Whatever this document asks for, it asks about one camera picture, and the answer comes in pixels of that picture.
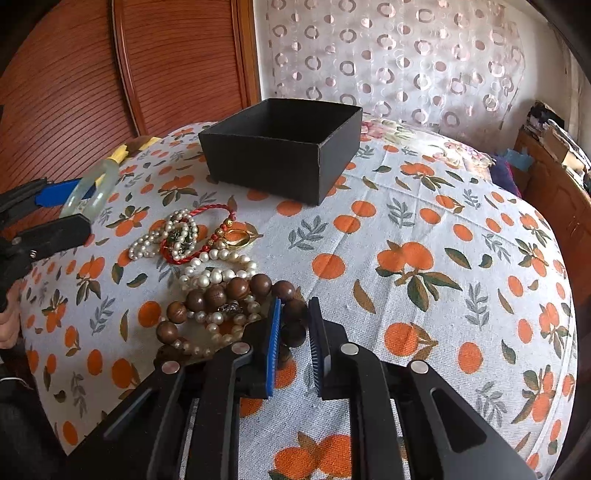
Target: red cord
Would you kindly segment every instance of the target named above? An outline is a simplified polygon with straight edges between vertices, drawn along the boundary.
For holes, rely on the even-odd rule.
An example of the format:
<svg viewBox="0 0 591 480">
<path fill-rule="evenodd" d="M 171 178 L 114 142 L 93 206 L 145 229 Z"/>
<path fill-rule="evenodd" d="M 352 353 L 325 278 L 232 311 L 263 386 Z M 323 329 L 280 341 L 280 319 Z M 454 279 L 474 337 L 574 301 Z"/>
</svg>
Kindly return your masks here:
<svg viewBox="0 0 591 480">
<path fill-rule="evenodd" d="M 221 209 L 227 210 L 228 211 L 228 219 L 230 219 L 232 221 L 236 220 L 236 212 L 234 210 L 232 210 L 228 205 L 224 205 L 223 203 L 212 203 L 211 205 L 203 205 L 202 207 L 196 208 L 195 210 L 192 210 L 191 212 L 189 212 L 189 215 L 196 216 L 196 215 L 199 215 L 200 213 L 205 212 L 206 210 L 210 210 L 210 209 L 214 209 L 214 208 L 221 208 Z M 223 222 L 219 227 L 222 230 L 224 230 L 224 232 L 226 230 L 228 230 L 228 226 Z M 214 240 L 214 241 L 217 240 L 218 238 L 219 238 L 218 235 L 215 233 L 213 233 L 209 237 L 209 239 Z M 195 252 L 190 257 L 183 258 L 182 260 L 175 260 L 171 255 L 171 249 L 166 247 L 167 241 L 168 241 L 168 239 L 165 238 L 164 240 L 162 240 L 162 243 L 160 243 L 160 253 L 162 254 L 164 259 L 168 263 L 173 264 L 173 265 L 182 265 L 184 263 L 188 263 L 191 261 L 191 259 L 198 257 L 202 252 L 209 252 L 209 250 L 210 250 L 210 247 L 206 244 L 206 245 L 203 245 L 199 251 Z"/>
</svg>

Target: purple cloth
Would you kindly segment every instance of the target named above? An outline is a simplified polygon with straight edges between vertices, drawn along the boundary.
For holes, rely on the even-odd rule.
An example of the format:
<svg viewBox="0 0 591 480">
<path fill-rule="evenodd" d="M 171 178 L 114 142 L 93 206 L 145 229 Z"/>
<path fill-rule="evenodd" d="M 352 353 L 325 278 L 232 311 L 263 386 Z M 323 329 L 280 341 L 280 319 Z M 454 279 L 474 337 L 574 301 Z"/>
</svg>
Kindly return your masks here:
<svg viewBox="0 0 591 480">
<path fill-rule="evenodd" d="M 511 192 L 516 197 L 521 198 L 521 193 L 513 181 L 513 174 L 511 173 L 511 166 L 502 157 L 494 157 L 496 163 L 489 167 L 491 172 L 491 179 L 495 185 L 502 189 Z"/>
</svg>

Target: wooden dresser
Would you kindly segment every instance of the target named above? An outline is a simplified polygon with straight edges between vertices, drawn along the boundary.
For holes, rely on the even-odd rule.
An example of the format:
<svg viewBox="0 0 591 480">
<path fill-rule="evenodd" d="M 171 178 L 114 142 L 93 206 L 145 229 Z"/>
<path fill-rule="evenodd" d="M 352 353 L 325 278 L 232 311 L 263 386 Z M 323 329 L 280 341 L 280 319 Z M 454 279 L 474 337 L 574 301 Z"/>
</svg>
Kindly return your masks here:
<svg viewBox="0 0 591 480">
<path fill-rule="evenodd" d="M 591 313 L 591 198 L 545 148 L 522 129 L 515 150 L 521 152 L 524 147 L 535 159 L 528 171 L 531 178 L 523 194 L 524 200 L 548 220 L 556 235 L 577 317 L 582 319 Z M 546 260 L 553 268 L 554 259 Z M 583 327 L 581 322 L 577 322 L 577 326 Z"/>
</svg>

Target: red string bracelet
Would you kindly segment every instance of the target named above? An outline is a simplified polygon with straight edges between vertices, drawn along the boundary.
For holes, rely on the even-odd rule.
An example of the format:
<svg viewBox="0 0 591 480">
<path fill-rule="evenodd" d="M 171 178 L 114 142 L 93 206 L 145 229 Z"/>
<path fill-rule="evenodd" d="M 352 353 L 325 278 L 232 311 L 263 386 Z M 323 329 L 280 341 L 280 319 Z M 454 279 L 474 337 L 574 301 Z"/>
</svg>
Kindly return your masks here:
<svg viewBox="0 0 591 480">
<path fill-rule="evenodd" d="M 190 262 L 193 258 L 198 257 L 202 252 L 209 252 L 214 244 L 214 242 L 218 239 L 223 238 L 228 228 L 232 226 L 232 222 L 236 220 L 236 212 L 232 210 L 228 205 L 223 203 L 212 203 L 211 205 L 203 205 L 202 207 L 196 208 L 189 212 L 190 216 L 196 216 L 200 213 L 205 212 L 206 210 L 210 209 L 224 209 L 228 211 L 228 218 L 224 220 L 218 228 L 214 231 L 214 233 L 209 237 L 209 240 L 201 247 L 200 250 L 196 251 L 189 257 L 182 258 L 180 260 L 175 260 L 171 254 L 171 248 L 169 247 L 170 241 L 168 239 L 164 239 L 162 243 L 160 243 L 160 253 L 164 257 L 164 259 L 173 265 L 182 265 L 184 263 Z"/>
</svg>

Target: bed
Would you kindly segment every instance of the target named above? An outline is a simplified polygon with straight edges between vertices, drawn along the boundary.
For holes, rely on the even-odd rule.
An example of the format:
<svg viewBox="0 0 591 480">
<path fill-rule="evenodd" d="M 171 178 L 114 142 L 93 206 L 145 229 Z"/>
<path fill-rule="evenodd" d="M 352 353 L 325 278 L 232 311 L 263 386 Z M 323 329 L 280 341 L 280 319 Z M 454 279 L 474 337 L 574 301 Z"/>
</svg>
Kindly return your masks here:
<svg viewBox="0 0 591 480">
<path fill-rule="evenodd" d="M 66 451 L 152 371 L 155 325 L 183 297 L 178 269 L 130 262 L 127 247 L 171 210 L 229 202 L 256 231 L 247 252 L 261 271 L 317 296 L 326 319 L 381 359 L 425 359 L 549 476 L 577 374 L 571 291 L 552 230 L 489 181 L 489 158 L 365 116 L 359 151 L 309 207 L 212 180 L 197 137 L 208 125 L 126 161 L 87 244 L 23 284 L 27 356 Z M 222 220 L 199 217 L 210 230 Z M 276 386 L 272 400 L 241 404 L 240 478 L 350 478 L 348 407 L 316 398 L 307 344 Z"/>
</svg>

